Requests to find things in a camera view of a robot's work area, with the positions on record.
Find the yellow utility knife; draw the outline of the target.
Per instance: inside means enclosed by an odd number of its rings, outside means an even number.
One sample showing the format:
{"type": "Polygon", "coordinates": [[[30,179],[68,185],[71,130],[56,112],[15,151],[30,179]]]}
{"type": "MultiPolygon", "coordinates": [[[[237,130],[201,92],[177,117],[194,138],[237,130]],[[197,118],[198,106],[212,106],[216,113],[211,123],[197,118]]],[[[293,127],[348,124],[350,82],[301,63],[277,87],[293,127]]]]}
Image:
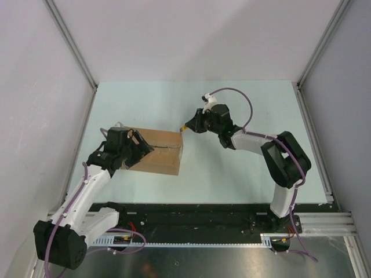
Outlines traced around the yellow utility knife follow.
{"type": "Polygon", "coordinates": [[[187,126],[185,126],[185,125],[183,125],[181,128],[180,128],[180,130],[179,130],[179,132],[184,132],[184,131],[186,131],[188,129],[188,127],[187,126]]]}

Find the brown cardboard express box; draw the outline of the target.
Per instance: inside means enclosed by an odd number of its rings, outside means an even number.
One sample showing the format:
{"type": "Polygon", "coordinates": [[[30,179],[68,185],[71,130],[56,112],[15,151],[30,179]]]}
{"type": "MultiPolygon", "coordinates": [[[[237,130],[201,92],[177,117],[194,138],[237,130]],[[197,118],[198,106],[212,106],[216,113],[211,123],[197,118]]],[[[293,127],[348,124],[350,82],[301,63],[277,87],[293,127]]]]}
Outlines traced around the brown cardboard express box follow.
{"type": "Polygon", "coordinates": [[[177,176],[183,153],[182,134],[136,127],[134,129],[138,130],[154,150],[129,170],[177,176]]]}

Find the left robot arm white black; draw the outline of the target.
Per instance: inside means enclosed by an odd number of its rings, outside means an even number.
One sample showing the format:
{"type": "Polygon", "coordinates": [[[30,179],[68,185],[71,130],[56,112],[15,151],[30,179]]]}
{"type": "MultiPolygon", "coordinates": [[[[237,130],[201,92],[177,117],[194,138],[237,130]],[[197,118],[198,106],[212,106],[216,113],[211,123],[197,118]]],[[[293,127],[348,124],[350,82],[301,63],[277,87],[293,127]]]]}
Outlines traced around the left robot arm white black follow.
{"type": "Polygon", "coordinates": [[[137,129],[118,125],[102,132],[105,140],[83,163],[79,185],[49,220],[39,220],[34,226],[37,256],[44,261],[46,276],[49,264],[76,269],[101,235],[111,228],[120,232],[127,227],[128,217],[113,204],[89,220],[85,217],[117,170],[137,165],[154,149],[137,129]]]}

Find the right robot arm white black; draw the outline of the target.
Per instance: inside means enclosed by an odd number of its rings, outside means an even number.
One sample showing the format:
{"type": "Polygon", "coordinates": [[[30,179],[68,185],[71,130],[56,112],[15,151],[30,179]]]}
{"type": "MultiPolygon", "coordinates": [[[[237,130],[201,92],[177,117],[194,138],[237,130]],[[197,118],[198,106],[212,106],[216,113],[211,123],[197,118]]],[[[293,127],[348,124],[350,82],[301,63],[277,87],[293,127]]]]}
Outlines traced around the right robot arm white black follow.
{"type": "Polygon", "coordinates": [[[212,132],[218,135],[223,148],[249,151],[264,158],[275,182],[266,225],[273,232],[282,232],[293,219],[298,188],[305,183],[306,174],[311,169],[311,161],[293,134],[284,131],[277,136],[269,136],[244,131],[233,123],[225,104],[216,104],[206,110],[198,108],[180,131],[187,129],[198,134],[212,132]]]}

